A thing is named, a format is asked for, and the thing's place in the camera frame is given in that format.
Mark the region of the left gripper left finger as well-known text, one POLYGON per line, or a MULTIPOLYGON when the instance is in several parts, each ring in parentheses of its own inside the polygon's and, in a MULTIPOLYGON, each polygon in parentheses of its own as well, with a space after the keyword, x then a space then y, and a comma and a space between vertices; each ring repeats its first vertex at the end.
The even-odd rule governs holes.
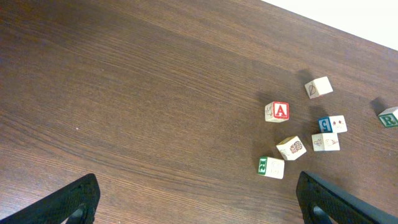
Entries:
POLYGON ((87 174, 43 199, 1 220, 13 223, 92 224, 100 200, 94 174, 87 174))

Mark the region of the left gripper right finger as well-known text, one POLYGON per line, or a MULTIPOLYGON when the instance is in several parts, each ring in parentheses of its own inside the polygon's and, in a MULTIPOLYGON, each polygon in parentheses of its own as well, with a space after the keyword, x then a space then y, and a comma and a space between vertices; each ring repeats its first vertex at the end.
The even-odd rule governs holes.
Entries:
POLYGON ((299 175, 296 196, 305 224, 317 223, 397 223, 388 214, 349 194, 311 172, 299 175))

